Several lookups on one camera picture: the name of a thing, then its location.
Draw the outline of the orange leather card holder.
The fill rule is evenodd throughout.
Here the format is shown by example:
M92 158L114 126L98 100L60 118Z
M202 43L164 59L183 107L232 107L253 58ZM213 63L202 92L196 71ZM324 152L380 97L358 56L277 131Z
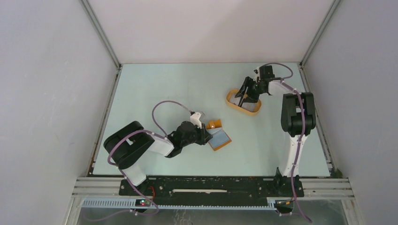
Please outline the orange leather card holder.
M226 134L223 129L222 122L218 120L210 120L206 124L206 129L213 137L208 141L213 151L218 151L224 146L232 142L231 138Z

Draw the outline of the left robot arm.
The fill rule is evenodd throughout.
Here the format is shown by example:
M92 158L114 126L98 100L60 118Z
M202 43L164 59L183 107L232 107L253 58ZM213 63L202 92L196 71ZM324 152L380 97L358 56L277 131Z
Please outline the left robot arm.
M138 165L138 160L148 151L167 158L173 158L190 144L205 145L213 135L205 125L195 125L183 121L177 129L166 136L145 130L134 121L109 136L103 147L109 153L108 163L115 165L126 179L130 180L130 189L137 195L148 191L146 174Z

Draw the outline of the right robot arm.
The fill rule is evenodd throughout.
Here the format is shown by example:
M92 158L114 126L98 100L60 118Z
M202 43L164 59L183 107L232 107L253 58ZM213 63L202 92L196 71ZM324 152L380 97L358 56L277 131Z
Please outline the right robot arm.
M291 74L288 77L276 77L274 65L271 62L257 67L254 77L247 76L239 89L231 90L227 94L226 102L230 107L254 116L261 108L261 94L281 99L281 127L286 135L287 149L277 168L277 176L282 178L274 181L273 190L277 195L285 196L291 191L294 179L298 177L305 141L316 127L316 112L313 93L301 92L286 82L293 76L293 70L281 64Z

